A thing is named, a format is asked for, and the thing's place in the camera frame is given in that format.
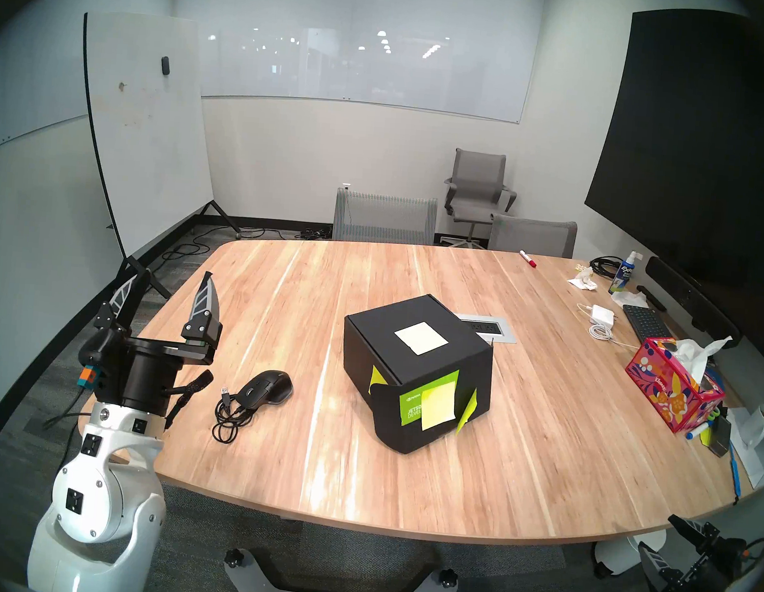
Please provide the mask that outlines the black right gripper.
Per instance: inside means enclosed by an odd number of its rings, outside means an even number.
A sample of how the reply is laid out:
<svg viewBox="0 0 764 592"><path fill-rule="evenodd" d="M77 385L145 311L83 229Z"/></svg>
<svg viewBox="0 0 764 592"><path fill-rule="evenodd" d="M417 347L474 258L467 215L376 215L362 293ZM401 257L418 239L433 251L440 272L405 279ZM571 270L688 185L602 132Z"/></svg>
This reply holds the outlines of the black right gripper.
<svg viewBox="0 0 764 592"><path fill-rule="evenodd" d="M655 592L725 592L744 574L744 564L751 558L750 546L742 538L723 538L710 522L693 521L670 515L669 523L688 541L700 558L685 574L672 566L646 542L639 542L642 570Z"/></svg>

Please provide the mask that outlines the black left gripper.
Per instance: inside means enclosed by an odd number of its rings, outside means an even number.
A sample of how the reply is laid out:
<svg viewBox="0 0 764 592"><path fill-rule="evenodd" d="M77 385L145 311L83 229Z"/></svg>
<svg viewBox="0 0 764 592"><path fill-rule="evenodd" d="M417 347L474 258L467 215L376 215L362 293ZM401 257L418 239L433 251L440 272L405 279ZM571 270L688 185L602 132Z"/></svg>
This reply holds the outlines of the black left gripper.
<svg viewBox="0 0 764 592"><path fill-rule="evenodd" d="M190 397L213 381L212 373L206 371L188 385L176 386L176 376L184 365L211 365L215 357L223 326L212 277L211 271L204 273L196 291L182 330L186 343L132 338L126 334L132 332L138 308L138 302L128 303L128 297L135 284L139 285L139 274L124 282L108 302L101 304L93 323L99 330L93 335L90 364L97 372L93 385L97 401L165 415L170 396Z"/></svg>

